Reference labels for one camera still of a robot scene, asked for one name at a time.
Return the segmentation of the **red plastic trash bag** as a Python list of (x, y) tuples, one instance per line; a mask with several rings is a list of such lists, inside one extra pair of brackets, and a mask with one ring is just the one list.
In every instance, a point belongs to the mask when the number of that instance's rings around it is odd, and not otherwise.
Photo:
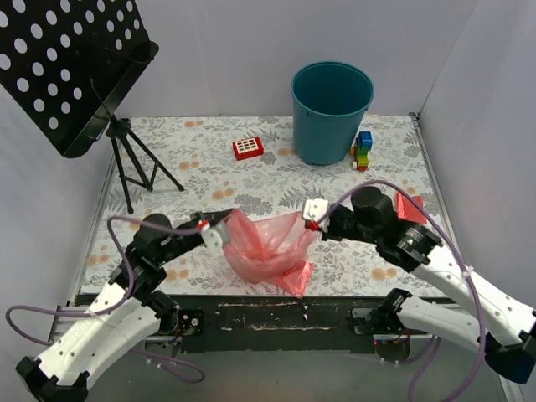
[(308, 249), (319, 233), (307, 229), (301, 216), (295, 212), (254, 221), (234, 209), (226, 220), (230, 242), (224, 247), (234, 273), (251, 284), (273, 281), (303, 297), (313, 272)]

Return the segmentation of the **teal plastic trash bin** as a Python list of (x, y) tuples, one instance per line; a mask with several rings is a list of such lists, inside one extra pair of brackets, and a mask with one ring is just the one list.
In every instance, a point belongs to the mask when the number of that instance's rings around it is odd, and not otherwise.
[(337, 61), (307, 65), (291, 81), (293, 141), (310, 165), (343, 160), (374, 99), (374, 84), (361, 69)]

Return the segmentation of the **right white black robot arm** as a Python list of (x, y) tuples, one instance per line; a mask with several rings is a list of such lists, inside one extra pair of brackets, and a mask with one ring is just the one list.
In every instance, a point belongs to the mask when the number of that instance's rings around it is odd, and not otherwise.
[(535, 367), (535, 310), (459, 264), (452, 245), (422, 224), (398, 217), (390, 197), (363, 186), (350, 208), (323, 199), (309, 200), (302, 216), (324, 240), (354, 240), (375, 246), (391, 265), (425, 281), (460, 308), (433, 305), (407, 291), (392, 290), (357, 322), (363, 331), (416, 329), (464, 348), (483, 348), (486, 364), (517, 384), (526, 384)]

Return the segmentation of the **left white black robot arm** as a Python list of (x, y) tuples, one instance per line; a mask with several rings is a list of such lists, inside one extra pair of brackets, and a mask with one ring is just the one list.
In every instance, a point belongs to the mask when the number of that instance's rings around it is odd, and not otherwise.
[(182, 336), (191, 327), (185, 312), (159, 286), (164, 265), (203, 246), (220, 252), (229, 242), (226, 221), (231, 212), (192, 215), (172, 227), (164, 214), (137, 220), (137, 232), (120, 247), (122, 262), (95, 300), (83, 311), (48, 314), (74, 319), (71, 327), (37, 357), (25, 357), (16, 371), (37, 401), (84, 401), (95, 381), (147, 337)]

